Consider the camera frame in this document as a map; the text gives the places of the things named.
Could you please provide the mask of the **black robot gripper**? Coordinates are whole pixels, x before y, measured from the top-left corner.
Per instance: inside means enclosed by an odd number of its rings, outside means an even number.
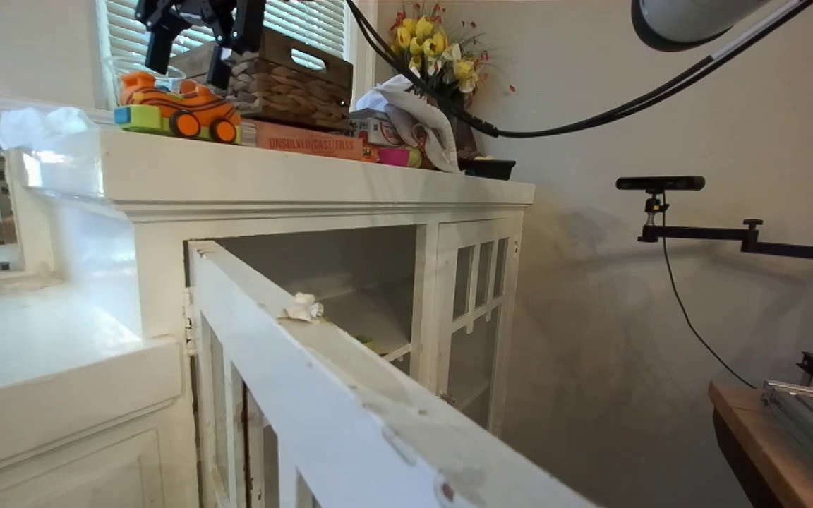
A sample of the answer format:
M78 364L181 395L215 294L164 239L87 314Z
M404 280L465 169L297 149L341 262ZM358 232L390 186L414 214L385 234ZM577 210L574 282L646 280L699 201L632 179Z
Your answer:
M228 87L234 52L258 52L269 0L139 0L135 19L150 31L150 71L164 73L177 33L207 26L218 46L212 49L207 83Z

